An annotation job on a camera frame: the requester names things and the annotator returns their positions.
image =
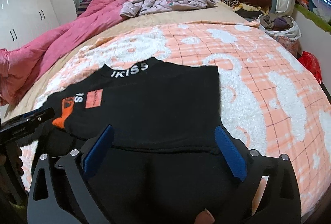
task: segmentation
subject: silver bolt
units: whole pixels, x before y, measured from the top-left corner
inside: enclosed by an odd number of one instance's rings
[[[289,157],[288,157],[288,155],[286,155],[286,154],[281,154],[281,157],[282,157],[282,159],[285,160],[285,161],[288,161],[288,160],[289,160]]]
[[[73,149],[73,150],[70,152],[70,155],[73,156],[73,157],[75,157],[75,156],[78,155],[78,153],[79,153],[79,150],[78,150],[78,149]]]
[[[259,155],[259,152],[258,152],[257,150],[255,150],[255,149],[252,149],[249,153],[250,153],[251,156],[253,156],[253,157],[257,157],[257,156]]]
[[[40,156],[40,159],[43,161],[43,160],[45,160],[45,159],[47,159],[47,154],[42,154],[41,156]]]

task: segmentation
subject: green folded cloth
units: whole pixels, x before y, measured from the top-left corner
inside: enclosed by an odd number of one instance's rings
[[[309,10],[298,4],[295,4],[295,8],[299,10],[300,13],[302,13],[302,15],[304,15],[307,19],[314,22],[316,26],[318,26],[319,28],[321,28],[326,32],[331,32],[331,25],[326,23],[322,18],[317,16],[315,13],[310,12]]]

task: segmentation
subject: striped pillow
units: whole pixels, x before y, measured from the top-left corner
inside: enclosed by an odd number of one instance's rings
[[[79,3],[79,7],[77,8],[76,10],[76,14],[77,14],[77,17],[79,17],[81,14],[83,14],[88,5],[91,3],[92,0],[82,0],[80,3]]]

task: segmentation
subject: peach plaid blanket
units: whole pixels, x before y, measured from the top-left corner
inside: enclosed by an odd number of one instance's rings
[[[319,84],[287,50],[256,23],[172,24],[133,30],[83,47],[48,84],[35,104],[79,82],[107,64],[127,69],[151,56],[177,64],[217,65],[222,122],[249,149],[289,155],[299,184],[302,214],[331,183],[331,106]],[[33,146],[24,150],[25,185]],[[267,179],[254,199],[256,209]]]

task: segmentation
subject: white plastic bag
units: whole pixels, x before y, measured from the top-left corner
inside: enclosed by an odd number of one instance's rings
[[[267,31],[262,25],[259,26],[259,28],[266,32],[267,35],[273,37],[273,36],[286,36],[287,38],[295,41],[297,39],[299,39],[301,37],[301,31],[300,31],[300,28],[299,26],[297,25],[297,23],[295,22],[295,20],[290,17],[290,16],[284,16],[284,17],[288,17],[291,19],[292,23],[293,23],[293,27],[288,29],[288,30],[285,30],[285,31],[282,31],[282,32],[276,32],[276,31]]]

